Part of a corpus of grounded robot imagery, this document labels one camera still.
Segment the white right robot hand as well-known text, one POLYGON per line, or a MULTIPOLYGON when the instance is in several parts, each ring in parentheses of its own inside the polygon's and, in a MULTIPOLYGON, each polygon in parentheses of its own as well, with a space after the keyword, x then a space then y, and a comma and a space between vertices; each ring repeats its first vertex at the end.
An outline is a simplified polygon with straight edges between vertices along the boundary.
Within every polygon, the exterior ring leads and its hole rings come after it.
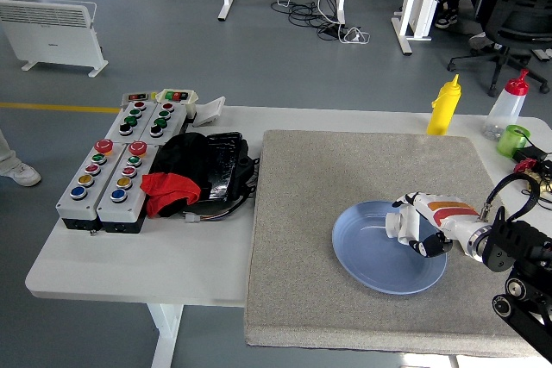
POLYGON ((455 240, 465 254, 476 259, 475 241, 483 234, 480 214, 454 196, 409 193, 392 206, 397 213, 386 215, 386 234, 416 253, 433 258, 448 252, 455 240))

